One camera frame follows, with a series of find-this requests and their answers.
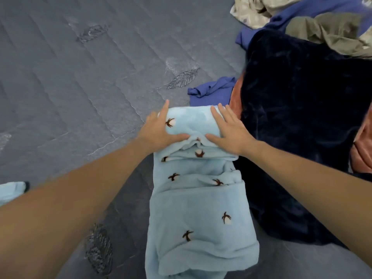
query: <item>left arm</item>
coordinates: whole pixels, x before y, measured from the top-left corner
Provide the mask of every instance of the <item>left arm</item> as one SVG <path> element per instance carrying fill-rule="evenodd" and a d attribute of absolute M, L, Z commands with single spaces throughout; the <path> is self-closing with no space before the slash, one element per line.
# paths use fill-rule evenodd
<path fill-rule="evenodd" d="M 0 207 L 2 278 L 54 278 L 81 239 L 149 154 L 188 139 L 165 131 L 167 100 L 138 137 L 111 154 Z"/>

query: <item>navy blue velvet fabric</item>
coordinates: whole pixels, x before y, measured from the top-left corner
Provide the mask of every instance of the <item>navy blue velvet fabric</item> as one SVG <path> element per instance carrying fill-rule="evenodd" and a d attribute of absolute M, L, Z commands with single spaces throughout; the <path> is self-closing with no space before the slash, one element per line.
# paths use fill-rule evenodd
<path fill-rule="evenodd" d="M 248 131 L 275 148 L 347 172 L 372 99 L 372 61 L 273 30 L 257 32 L 246 57 L 241 120 Z M 240 157 L 235 167 L 253 215 L 269 235 L 343 245 L 258 166 Z"/>

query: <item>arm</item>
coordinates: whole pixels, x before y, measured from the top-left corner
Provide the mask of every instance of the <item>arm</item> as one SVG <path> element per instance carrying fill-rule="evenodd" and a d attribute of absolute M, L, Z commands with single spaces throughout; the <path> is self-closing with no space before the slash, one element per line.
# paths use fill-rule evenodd
<path fill-rule="evenodd" d="M 127 146 L 0 207 L 2 278 L 54 278 L 137 165 L 187 139 L 165 131 L 167 100 Z"/>
<path fill-rule="evenodd" d="M 257 164 L 372 267 L 372 183 L 255 140 L 229 106 L 218 108 L 223 138 L 207 138 Z"/>

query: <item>orange fabric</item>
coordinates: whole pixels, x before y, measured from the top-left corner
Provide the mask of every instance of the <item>orange fabric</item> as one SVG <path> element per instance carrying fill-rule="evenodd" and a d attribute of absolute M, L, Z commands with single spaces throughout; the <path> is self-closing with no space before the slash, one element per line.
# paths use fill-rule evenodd
<path fill-rule="evenodd" d="M 355 137 L 350 159 L 353 171 L 372 173 L 372 103 Z"/>
<path fill-rule="evenodd" d="M 239 77 L 238 81 L 235 83 L 234 88 L 232 89 L 230 103 L 229 103 L 230 108 L 232 109 L 232 111 L 236 114 L 236 116 L 239 119 L 241 117 L 241 112 L 243 111 L 243 108 L 241 106 L 241 98 L 240 98 L 240 91 L 241 91 L 241 86 L 243 84 L 243 77 L 244 77 L 244 72 Z"/>

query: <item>olive green fabric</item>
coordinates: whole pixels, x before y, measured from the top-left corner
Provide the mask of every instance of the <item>olive green fabric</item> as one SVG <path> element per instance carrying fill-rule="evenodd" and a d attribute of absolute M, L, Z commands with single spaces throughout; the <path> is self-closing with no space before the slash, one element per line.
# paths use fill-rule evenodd
<path fill-rule="evenodd" d="M 353 13 L 325 13 L 315 18 L 295 17 L 285 33 L 314 43 L 327 43 L 342 55 L 372 59 L 369 36 L 357 36 L 361 18 Z"/>

